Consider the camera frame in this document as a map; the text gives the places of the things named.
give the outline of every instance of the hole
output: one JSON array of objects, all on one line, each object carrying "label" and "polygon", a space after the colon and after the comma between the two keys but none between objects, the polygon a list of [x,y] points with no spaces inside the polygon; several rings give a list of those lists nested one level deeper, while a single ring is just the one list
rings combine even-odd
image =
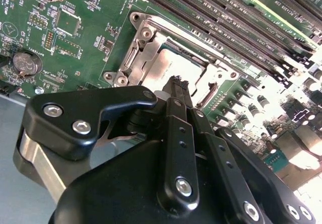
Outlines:
[{"label": "hole", "polygon": [[111,80],[111,79],[112,79],[112,75],[111,75],[111,74],[107,74],[107,75],[105,76],[105,78],[106,78],[107,80]]},{"label": "hole", "polygon": [[179,144],[180,144],[181,147],[187,148],[187,144],[185,142],[180,141]]},{"label": "hole", "polygon": [[233,168],[233,165],[231,164],[231,162],[226,162],[227,166],[230,167],[231,169]]},{"label": "hole", "polygon": [[149,31],[144,31],[143,36],[146,37],[146,38],[150,37],[150,32]]},{"label": "hole", "polygon": [[139,21],[139,19],[140,19],[140,17],[138,14],[133,16],[133,21],[137,22],[137,21]]}]

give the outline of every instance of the screw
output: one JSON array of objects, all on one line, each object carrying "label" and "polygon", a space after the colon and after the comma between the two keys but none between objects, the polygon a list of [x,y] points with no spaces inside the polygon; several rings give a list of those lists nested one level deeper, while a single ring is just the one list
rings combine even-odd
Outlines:
[{"label": "screw", "polygon": [[181,102],[179,102],[178,100],[174,100],[175,104],[178,105],[179,107],[182,106]]},{"label": "screw", "polygon": [[199,117],[203,117],[203,113],[202,113],[202,111],[197,110],[196,112],[197,112],[197,115],[198,115]]},{"label": "screw", "polygon": [[86,135],[89,134],[91,131],[91,126],[88,122],[83,120],[78,120],[72,124],[72,128],[75,132]]},{"label": "screw", "polygon": [[45,93],[45,90],[43,88],[41,88],[41,87],[36,87],[35,88],[35,93],[37,95],[41,95],[41,94],[44,94]]},{"label": "screw", "polygon": [[310,212],[307,211],[307,209],[305,209],[303,206],[300,206],[300,210],[308,220],[312,220],[312,215],[310,214]]},{"label": "screw", "polygon": [[149,92],[149,91],[143,91],[143,94],[144,94],[146,97],[150,98],[150,99],[152,99],[152,98],[153,98],[152,93],[151,93],[151,92]]},{"label": "screw", "polygon": [[152,31],[149,28],[144,28],[141,31],[141,35],[144,39],[150,39],[152,37]]},{"label": "screw", "polygon": [[295,210],[293,206],[287,205],[287,208],[295,219],[300,220],[300,215],[298,214],[297,210]]},{"label": "screw", "polygon": [[62,109],[56,105],[48,105],[44,107],[44,113],[50,117],[59,117],[62,115]]},{"label": "screw", "polygon": [[258,214],[256,208],[247,201],[244,202],[244,210],[254,221],[258,221],[260,219],[260,215]]},{"label": "screw", "polygon": [[190,196],[192,194],[192,188],[189,182],[185,179],[176,180],[176,188],[183,196]]},{"label": "screw", "polygon": [[117,83],[120,85],[125,85],[127,82],[127,78],[126,77],[118,77],[117,78]]},{"label": "screw", "polygon": [[231,137],[232,135],[231,135],[231,132],[228,130],[228,129],[225,129],[224,130],[224,132],[226,133],[226,135],[228,136],[228,137]]}]

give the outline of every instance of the integrated circuit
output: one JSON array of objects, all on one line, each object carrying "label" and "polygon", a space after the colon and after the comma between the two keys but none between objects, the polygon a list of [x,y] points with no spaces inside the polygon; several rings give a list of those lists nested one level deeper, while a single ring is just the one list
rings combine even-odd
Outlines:
[{"label": "integrated circuit", "polygon": [[64,9],[58,11],[56,18],[56,27],[60,31],[66,33],[69,36],[75,36],[80,24],[80,17],[77,17]]}]

